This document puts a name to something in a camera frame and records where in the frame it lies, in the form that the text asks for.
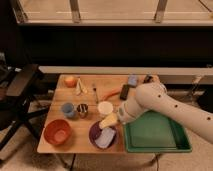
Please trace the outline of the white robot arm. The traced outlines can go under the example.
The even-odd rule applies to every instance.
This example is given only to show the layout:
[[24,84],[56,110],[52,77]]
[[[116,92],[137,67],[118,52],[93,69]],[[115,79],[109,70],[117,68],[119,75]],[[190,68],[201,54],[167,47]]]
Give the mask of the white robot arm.
[[175,100],[166,93],[165,86],[157,82],[139,85],[134,95],[122,102],[116,113],[104,118],[99,127],[130,123],[148,110],[173,119],[213,144],[213,114]]

